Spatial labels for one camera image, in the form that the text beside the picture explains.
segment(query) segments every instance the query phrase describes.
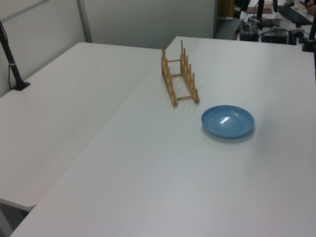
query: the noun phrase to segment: floor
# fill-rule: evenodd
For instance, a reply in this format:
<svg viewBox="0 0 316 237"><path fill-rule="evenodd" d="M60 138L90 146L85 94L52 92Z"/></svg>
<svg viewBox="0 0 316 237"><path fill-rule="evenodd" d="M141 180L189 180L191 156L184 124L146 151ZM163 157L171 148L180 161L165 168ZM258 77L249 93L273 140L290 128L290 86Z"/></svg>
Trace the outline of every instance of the floor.
<svg viewBox="0 0 316 237"><path fill-rule="evenodd" d="M27 214L18 208L0 204L0 237L9 237Z"/></svg>
<svg viewBox="0 0 316 237"><path fill-rule="evenodd" d="M232 40L235 30L239 27L241 20L217 20L216 38L220 40Z"/></svg>

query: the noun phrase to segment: plate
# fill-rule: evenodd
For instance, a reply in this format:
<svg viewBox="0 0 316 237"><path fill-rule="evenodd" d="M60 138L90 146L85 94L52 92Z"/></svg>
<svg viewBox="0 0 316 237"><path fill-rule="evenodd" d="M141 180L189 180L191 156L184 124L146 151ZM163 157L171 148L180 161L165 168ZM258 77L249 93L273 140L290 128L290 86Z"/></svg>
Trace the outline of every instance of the plate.
<svg viewBox="0 0 316 237"><path fill-rule="evenodd" d="M251 113L240 107L220 105L206 110L202 124L211 134L222 138L238 138L251 133L255 120Z"/></svg>

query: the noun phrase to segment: black device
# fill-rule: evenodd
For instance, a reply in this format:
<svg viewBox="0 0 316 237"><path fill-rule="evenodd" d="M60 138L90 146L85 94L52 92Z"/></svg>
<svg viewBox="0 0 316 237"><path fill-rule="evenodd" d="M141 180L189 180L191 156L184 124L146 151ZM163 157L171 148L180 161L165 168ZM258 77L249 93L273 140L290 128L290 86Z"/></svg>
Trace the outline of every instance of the black device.
<svg viewBox="0 0 316 237"><path fill-rule="evenodd" d="M262 29L261 42L287 44L287 35L286 29L265 27Z"/></svg>
<svg viewBox="0 0 316 237"><path fill-rule="evenodd" d="M300 1L301 5L305 6L306 8L309 8L310 6L307 6L307 3L308 2L303 2L303 1Z"/></svg>
<svg viewBox="0 0 316 237"><path fill-rule="evenodd" d="M315 57L315 34L316 34L316 14L314 15L313 18L313 23L310 31L310 35L308 38L304 38L304 45L302 47L302 51L304 52L314 52L314 57Z"/></svg>
<svg viewBox="0 0 316 237"><path fill-rule="evenodd" d="M256 23L242 21L239 26L240 41L258 41L258 27Z"/></svg>
<svg viewBox="0 0 316 237"><path fill-rule="evenodd" d="M285 4L283 4L283 5L290 7L290 6L294 6L295 3L294 3L293 1L287 1L287 2L286 2Z"/></svg>
<svg viewBox="0 0 316 237"><path fill-rule="evenodd" d="M250 0L235 0L234 18L239 19L242 11L247 11Z"/></svg>
<svg viewBox="0 0 316 237"><path fill-rule="evenodd" d="M255 17L251 16L248 18L248 22L255 22L257 23L259 28L263 27L272 27L273 22L271 19L267 19L262 17L263 14L263 7L264 7L265 1L264 0L259 0L258 1L258 10L257 10L257 15ZM277 12L277 0L273 0L273 11Z"/></svg>
<svg viewBox="0 0 316 237"><path fill-rule="evenodd" d="M277 6L278 11L281 15L295 23L296 25L311 25L312 22L300 13L288 6Z"/></svg>
<svg viewBox="0 0 316 237"><path fill-rule="evenodd" d="M16 84L15 84L15 86L12 89L13 90L23 90L24 88L28 87L30 85L30 83L24 82L21 79L19 70L18 70L18 68L16 66L16 63L15 63L14 58L13 58L13 55L11 53L11 50L10 50L10 47L9 47L9 42L8 42L8 39L7 39L5 30L4 30L4 27L3 27L1 21L0 21L0 41L1 41L1 45L3 47L4 53L6 55L6 58L7 58L8 62L9 62L9 66L10 66L10 68L12 70L12 73L13 73L15 81L16 81Z"/></svg>

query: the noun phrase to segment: wooden peg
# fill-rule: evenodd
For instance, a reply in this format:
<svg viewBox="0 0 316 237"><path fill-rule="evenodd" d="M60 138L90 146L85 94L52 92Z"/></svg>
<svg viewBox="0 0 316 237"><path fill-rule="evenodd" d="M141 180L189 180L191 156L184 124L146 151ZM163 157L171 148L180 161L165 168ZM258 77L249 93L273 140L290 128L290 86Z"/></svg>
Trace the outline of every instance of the wooden peg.
<svg viewBox="0 0 316 237"><path fill-rule="evenodd" d="M186 58L186 68L187 68L187 72L189 71L189 56L187 55Z"/></svg>
<svg viewBox="0 0 316 237"><path fill-rule="evenodd" d="M166 53L165 53L165 50L164 50L164 43L163 42L161 43L161 51L162 51L162 57L166 58Z"/></svg>
<svg viewBox="0 0 316 237"><path fill-rule="evenodd" d="M192 90L194 89L194 83L195 83L195 73L192 75Z"/></svg>
<svg viewBox="0 0 316 237"><path fill-rule="evenodd" d="M189 73L190 73L190 75L189 75L189 81L191 81L191 80L192 80L192 79L191 79L191 75L192 75L191 64L189 64Z"/></svg>
<svg viewBox="0 0 316 237"><path fill-rule="evenodd" d="M181 55L183 55L183 40L181 40Z"/></svg>
<svg viewBox="0 0 316 237"><path fill-rule="evenodd" d="M183 48L183 61L184 62L186 60L186 57L187 57L187 55L186 55L186 48Z"/></svg>

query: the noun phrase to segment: white table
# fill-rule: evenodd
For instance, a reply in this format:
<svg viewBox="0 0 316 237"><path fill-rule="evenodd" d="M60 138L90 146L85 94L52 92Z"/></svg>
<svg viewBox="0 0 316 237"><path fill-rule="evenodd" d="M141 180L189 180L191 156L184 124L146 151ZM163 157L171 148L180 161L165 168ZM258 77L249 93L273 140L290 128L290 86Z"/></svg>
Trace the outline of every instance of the white table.
<svg viewBox="0 0 316 237"><path fill-rule="evenodd" d="M0 99L0 202L31 210L160 57L79 43Z"/></svg>
<svg viewBox="0 0 316 237"><path fill-rule="evenodd" d="M176 38L168 59L180 39L200 104L171 105L158 60L12 237L315 236L313 54ZM251 112L255 132L205 132L202 113L223 104Z"/></svg>

